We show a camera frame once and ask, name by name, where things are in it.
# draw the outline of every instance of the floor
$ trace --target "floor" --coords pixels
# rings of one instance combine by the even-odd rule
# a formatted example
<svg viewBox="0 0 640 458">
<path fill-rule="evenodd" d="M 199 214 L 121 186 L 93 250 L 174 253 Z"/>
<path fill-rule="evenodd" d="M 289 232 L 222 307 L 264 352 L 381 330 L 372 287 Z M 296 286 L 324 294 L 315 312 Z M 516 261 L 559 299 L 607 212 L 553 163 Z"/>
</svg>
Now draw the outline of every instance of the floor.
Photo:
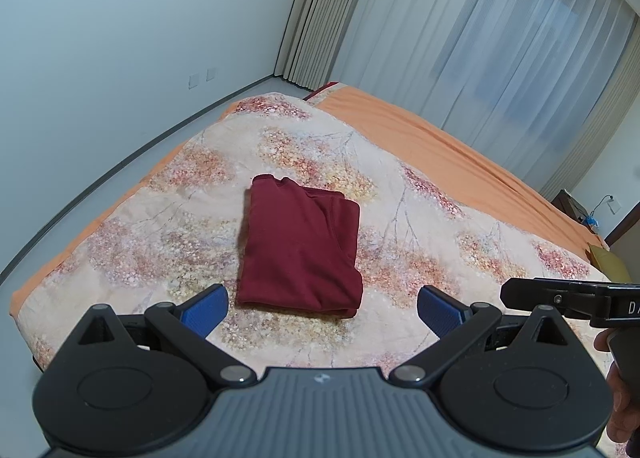
<svg viewBox="0 0 640 458">
<path fill-rule="evenodd" d="M 301 98 L 309 93 L 282 79 L 273 78 L 230 102 L 266 92 L 281 92 Z M 0 286 L 0 457 L 35 458 L 47 449 L 31 411 L 31 394 L 41 373 L 31 361 L 31 353 L 13 319 L 6 313 L 9 311 L 11 294 L 58 254 L 89 222 L 137 184 L 169 151 L 215 122 L 226 106 L 228 103 L 194 120 L 110 178 L 49 231 Z"/>
</svg>

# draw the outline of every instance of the folded clothing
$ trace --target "folded clothing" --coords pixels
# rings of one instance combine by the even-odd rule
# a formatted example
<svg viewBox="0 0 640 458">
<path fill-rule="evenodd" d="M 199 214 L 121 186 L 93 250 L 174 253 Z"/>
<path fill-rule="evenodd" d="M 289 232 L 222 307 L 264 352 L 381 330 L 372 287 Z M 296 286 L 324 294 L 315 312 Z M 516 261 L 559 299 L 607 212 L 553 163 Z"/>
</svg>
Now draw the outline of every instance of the folded clothing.
<svg viewBox="0 0 640 458">
<path fill-rule="evenodd" d="M 238 303 L 356 315 L 359 220 L 360 207 L 342 193 L 255 177 Z"/>
</svg>

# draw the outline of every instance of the mattress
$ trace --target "mattress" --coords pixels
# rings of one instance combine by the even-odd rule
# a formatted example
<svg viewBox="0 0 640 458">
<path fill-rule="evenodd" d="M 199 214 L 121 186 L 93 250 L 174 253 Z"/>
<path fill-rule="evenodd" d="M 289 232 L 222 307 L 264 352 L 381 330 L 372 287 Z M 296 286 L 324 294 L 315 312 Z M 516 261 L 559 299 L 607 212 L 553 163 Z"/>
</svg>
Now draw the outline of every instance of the mattress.
<svg viewBox="0 0 640 458">
<path fill-rule="evenodd" d="M 428 175 L 444 193 L 588 261 L 604 241 L 495 162 L 418 115 L 351 86 L 330 83 L 308 101 Z"/>
<path fill-rule="evenodd" d="M 364 293 L 352 319 L 236 304 L 248 190 L 265 173 L 359 204 Z M 380 366 L 388 374 L 437 339 L 417 315 L 423 285 L 500 305 L 500 285 L 512 276 L 607 281 L 571 251 L 449 196 L 313 101 L 271 93 L 233 105 L 176 148 L 15 293 L 12 315 L 46 368 L 95 303 L 140 313 L 223 283 L 229 312 L 207 339 L 258 375 L 266 366 Z M 604 371 L 609 356 L 593 349 L 597 331 L 570 323 Z"/>
</svg>

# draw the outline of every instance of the pillow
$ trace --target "pillow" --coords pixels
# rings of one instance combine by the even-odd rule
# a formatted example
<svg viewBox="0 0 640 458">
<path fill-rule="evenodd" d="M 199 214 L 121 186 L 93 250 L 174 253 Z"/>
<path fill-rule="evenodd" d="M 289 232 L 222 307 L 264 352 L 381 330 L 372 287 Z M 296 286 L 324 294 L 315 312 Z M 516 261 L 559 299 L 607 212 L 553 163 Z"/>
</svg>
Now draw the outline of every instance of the pillow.
<svg viewBox="0 0 640 458">
<path fill-rule="evenodd" d="M 631 283 L 625 263 L 614 253 L 589 244 L 591 264 L 614 283 Z"/>
</svg>

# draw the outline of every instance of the blue object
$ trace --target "blue object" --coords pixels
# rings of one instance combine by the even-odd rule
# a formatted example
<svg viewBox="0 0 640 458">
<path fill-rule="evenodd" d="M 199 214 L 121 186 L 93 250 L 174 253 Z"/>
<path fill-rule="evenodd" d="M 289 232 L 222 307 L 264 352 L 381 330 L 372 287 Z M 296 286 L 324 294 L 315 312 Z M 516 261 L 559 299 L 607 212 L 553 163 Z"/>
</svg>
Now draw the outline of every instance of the blue object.
<svg viewBox="0 0 640 458">
<path fill-rule="evenodd" d="M 435 287 L 423 287 L 418 292 L 418 316 L 440 338 L 471 315 L 469 307 Z"/>
<path fill-rule="evenodd" d="M 222 322 L 229 310 L 229 296 L 225 287 L 213 285 L 183 305 L 180 321 L 200 337 L 206 337 Z"/>
</svg>

